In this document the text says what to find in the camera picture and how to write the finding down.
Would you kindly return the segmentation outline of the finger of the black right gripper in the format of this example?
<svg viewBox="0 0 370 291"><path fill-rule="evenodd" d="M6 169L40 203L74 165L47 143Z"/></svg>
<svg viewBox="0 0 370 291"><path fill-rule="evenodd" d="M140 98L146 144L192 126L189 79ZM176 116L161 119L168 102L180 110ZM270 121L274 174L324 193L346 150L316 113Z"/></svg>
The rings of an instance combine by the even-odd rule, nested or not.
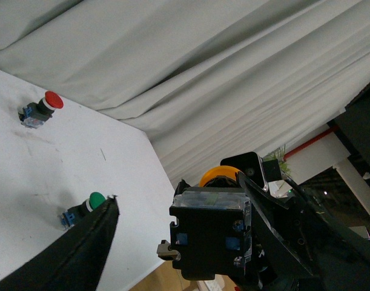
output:
<svg viewBox="0 0 370 291"><path fill-rule="evenodd" d="M237 182L254 207L252 230L276 274L294 278L318 276L308 239L303 234L299 208L292 202L285 204L273 198L242 172Z"/></svg>

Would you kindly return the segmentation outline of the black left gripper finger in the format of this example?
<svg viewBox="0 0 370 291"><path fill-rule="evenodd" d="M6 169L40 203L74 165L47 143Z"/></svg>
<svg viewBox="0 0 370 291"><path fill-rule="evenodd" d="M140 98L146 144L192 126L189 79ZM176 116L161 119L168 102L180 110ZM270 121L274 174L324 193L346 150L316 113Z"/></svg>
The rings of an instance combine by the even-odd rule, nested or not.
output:
<svg viewBox="0 0 370 291"><path fill-rule="evenodd" d="M41 253L0 280L0 290L96 290L119 220L105 200Z"/></svg>

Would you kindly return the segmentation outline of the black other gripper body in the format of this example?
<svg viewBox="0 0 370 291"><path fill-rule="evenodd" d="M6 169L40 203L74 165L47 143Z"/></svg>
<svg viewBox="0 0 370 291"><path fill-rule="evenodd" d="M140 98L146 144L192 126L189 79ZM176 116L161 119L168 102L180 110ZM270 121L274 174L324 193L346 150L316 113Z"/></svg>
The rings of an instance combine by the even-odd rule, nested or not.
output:
<svg viewBox="0 0 370 291"><path fill-rule="evenodd" d="M297 193L286 202L277 200L285 204L292 202L299 208L303 234L308 239L319 275L294 278L276 274L252 230L255 211L251 203L252 235L254 242L262 247L266 262L266 268L257 274L259 290L370 290L370 242L314 204L292 179L286 181Z"/></svg>

